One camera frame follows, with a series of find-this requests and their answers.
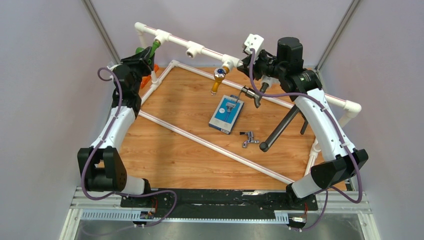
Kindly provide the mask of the green plastic faucet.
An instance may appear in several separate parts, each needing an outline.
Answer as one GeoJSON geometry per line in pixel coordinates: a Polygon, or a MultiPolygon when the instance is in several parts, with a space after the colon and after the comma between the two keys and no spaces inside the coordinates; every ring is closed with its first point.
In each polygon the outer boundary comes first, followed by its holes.
{"type": "Polygon", "coordinates": [[[161,46],[159,40],[154,40],[151,46],[146,48],[138,47],[135,51],[135,56],[140,57],[143,60],[146,60],[149,65],[154,63],[154,58],[156,50],[161,46]]]}

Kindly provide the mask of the chrome metal faucet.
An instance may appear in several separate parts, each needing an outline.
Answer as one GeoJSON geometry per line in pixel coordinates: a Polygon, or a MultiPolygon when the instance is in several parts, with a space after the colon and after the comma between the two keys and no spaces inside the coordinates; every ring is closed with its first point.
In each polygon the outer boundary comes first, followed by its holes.
{"type": "Polygon", "coordinates": [[[245,135],[247,140],[242,143],[242,148],[246,149],[249,144],[259,144],[260,141],[255,139],[254,133],[252,131],[240,131],[240,135],[245,135]]]}

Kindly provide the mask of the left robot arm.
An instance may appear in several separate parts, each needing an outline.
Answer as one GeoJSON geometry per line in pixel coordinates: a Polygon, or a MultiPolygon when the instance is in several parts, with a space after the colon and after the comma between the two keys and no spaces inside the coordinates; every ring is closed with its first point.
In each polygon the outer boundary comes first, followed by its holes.
{"type": "Polygon", "coordinates": [[[98,77],[104,82],[112,82],[114,90],[109,117],[100,135],[89,147],[80,148],[77,153],[84,193],[133,196],[143,208],[152,203],[148,180],[130,176],[119,151],[141,109],[139,91],[143,78],[154,71],[154,57],[155,51],[149,46],[121,59],[119,64],[98,69],[98,77]]]}

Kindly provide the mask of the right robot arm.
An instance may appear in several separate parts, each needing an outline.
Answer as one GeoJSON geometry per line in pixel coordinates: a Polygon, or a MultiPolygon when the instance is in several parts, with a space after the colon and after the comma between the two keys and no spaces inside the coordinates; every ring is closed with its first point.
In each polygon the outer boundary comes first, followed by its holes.
{"type": "Polygon", "coordinates": [[[304,125],[311,127],[324,158],[324,162],[313,166],[306,176],[287,185],[286,205],[296,210],[313,194],[350,177],[358,177],[369,156],[351,143],[335,120],[317,74],[304,68],[303,45],[299,39],[280,38],[276,55],[263,49],[263,41],[261,36],[250,34],[243,44],[246,57],[237,65],[251,81],[261,80],[261,88],[252,86],[248,94],[259,106],[270,86],[266,79],[271,78],[294,104],[269,137],[260,143],[260,149],[268,151],[293,118],[302,114],[304,125]]]}

